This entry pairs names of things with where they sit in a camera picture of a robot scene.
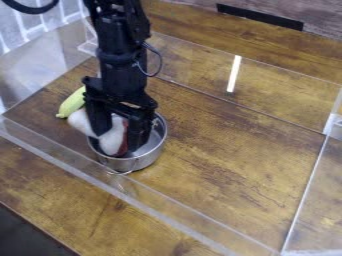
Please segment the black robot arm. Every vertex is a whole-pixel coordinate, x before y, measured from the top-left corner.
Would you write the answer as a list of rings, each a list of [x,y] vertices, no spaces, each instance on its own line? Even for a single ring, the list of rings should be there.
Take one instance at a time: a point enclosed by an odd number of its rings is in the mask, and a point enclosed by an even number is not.
[[[147,95],[150,21],[141,0],[85,0],[98,35],[101,76],[86,77],[86,113],[101,151],[121,156],[149,141],[157,101]]]

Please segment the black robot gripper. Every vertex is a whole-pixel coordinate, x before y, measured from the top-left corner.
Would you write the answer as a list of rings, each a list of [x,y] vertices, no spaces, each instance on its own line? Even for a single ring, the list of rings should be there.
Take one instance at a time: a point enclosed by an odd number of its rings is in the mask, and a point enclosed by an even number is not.
[[[101,137],[113,128],[111,114],[129,118],[129,150],[137,151],[149,141],[157,100],[146,92],[147,51],[109,54],[97,51],[101,77],[86,76],[86,112],[93,131]]]

